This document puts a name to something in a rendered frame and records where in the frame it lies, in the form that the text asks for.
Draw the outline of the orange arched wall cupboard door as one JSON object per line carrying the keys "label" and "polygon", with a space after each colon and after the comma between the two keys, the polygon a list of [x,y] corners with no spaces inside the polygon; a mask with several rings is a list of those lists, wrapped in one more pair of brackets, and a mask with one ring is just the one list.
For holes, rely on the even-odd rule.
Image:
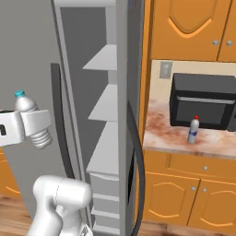
{"label": "orange arched wall cupboard door", "polygon": [[231,0],[154,0],[151,58],[216,61]]}

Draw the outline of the grey freezer door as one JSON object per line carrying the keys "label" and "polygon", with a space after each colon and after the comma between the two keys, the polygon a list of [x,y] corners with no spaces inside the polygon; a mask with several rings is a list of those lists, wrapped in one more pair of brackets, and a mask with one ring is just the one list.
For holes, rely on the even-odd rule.
{"label": "grey freezer door", "polygon": [[34,218],[33,184],[43,175],[68,178],[59,148],[54,113],[51,64],[61,71],[65,133],[75,180],[81,177],[75,128],[65,78],[53,0],[0,0],[0,109],[12,110],[15,92],[24,90],[52,117],[52,144],[39,149],[30,141],[4,148],[7,162]]}

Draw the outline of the orange tall side panel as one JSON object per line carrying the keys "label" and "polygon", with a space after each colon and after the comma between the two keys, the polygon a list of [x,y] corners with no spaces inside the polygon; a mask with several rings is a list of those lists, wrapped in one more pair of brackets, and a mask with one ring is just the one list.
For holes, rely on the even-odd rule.
{"label": "orange tall side panel", "polygon": [[151,39],[153,25],[154,0],[144,0],[144,26],[142,41],[142,65],[140,81],[138,132],[140,141],[144,142],[144,134],[148,112],[150,76],[151,76]]}

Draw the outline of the grey fridge door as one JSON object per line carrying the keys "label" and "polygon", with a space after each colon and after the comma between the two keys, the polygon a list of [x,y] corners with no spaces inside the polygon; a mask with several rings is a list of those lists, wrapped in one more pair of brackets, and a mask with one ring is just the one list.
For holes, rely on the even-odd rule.
{"label": "grey fridge door", "polygon": [[144,0],[117,0],[117,86],[120,236],[130,236],[139,205],[139,173],[127,126],[127,102],[139,120]]}

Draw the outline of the orange drawer front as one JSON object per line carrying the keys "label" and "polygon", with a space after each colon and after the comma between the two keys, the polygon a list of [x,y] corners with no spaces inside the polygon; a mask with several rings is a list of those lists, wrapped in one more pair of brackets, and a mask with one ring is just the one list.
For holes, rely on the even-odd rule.
{"label": "orange drawer front", "polygon": [[198,175],[204,178],[220,178],[236,181],[236,160],[171,154],[166,169],[182,174]]}

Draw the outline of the teal-capped clear water bottle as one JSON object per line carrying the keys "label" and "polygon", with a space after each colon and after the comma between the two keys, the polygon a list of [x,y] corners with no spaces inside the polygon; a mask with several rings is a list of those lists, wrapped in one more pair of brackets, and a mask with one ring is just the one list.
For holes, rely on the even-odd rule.
{"label": "teal-capped clear water bottle", "polygon": [[[37,103],[26,96],[24,90],[19,90],[15,93],[16,110],[19,112],[35,112],[38,110]],[[30,136],[31,142],[36,148],[45,148],[52,143],[52,137],[47,128],[39,132],[34,132]]]}

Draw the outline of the grey fridge body with shelves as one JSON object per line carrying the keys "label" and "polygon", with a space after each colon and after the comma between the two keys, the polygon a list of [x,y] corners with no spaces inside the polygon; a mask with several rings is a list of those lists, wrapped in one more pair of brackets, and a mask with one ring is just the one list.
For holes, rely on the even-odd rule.
{"label": "grey fridge body with shelves", "polygon": [[116,0],[53,0],[87,208],[99,236],[120,236]]}

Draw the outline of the orange arched base cupboard door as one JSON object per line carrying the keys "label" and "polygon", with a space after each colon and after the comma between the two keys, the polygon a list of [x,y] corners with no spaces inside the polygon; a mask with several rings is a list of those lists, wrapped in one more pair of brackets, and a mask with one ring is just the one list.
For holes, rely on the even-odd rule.
{"label": "orange arched base cupboard door", "polygon": [[202,180],[188,226],[236,234],[236,183]]}
{"label": "orange arched base cupboard door", "polygon": [[186,225],[198,184],[196,178],[148,172],[143,220]]}

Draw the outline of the orange plain wall cupboard door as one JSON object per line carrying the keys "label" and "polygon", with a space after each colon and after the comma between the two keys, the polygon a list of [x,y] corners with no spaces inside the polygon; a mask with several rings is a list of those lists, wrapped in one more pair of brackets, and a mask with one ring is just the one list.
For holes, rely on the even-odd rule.
{"label": "orange plain wall cupboard door", "polygon": [[[232,45],[227,46],[227,41],[232,41]],[[236,0],[231,1],[230,12],[218,54],[218,61],[236,63]]]}

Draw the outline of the red-capped clear water bottle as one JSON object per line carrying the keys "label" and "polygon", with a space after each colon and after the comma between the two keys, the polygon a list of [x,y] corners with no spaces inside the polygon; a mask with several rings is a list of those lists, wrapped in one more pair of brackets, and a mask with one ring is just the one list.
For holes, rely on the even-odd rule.
{"label": "red-capped clear water bottle", "polygon": [[199,117],[196,115],[190,123],[190,129],[188,133],[188,142],[193,144],[196,140],[197,131],[199,128]]}

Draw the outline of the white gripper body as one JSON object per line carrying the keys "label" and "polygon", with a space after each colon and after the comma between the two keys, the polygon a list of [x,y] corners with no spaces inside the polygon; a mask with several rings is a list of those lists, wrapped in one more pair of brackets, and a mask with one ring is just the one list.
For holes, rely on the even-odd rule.
{"label": "white gripper body", "polygon": [[35,135],[52,124],[51,115],[48,110],[22,112],[20,115],[26,136]]}

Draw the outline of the black microwave oven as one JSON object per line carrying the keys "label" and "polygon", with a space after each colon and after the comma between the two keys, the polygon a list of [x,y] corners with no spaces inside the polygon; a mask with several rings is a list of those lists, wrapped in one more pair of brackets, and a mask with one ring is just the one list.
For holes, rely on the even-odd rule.
{"label": "black microwave oven", "polygon": [[171,126],[236,132],[236,77],[174,73],[170,95]]}

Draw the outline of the grey wall socket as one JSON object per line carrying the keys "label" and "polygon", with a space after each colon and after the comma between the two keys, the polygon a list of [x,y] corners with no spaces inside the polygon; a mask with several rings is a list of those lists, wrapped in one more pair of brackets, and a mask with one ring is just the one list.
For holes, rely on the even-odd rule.
{"label": "grey wall socket", "polygon": [[171,77],[171,68],[172,68],[172,62],[161,62],[159,77],[160,78],[170,78]]}

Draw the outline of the orange base cupboard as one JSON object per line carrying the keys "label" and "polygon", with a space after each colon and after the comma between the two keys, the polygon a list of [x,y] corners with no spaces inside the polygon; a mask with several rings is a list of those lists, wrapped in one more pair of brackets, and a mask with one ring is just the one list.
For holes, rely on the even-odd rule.
{"label": "orange base cupboard", "polygon": [[21,192],[7,163],[3,149],[0,148],[0,194],[21,199]]}

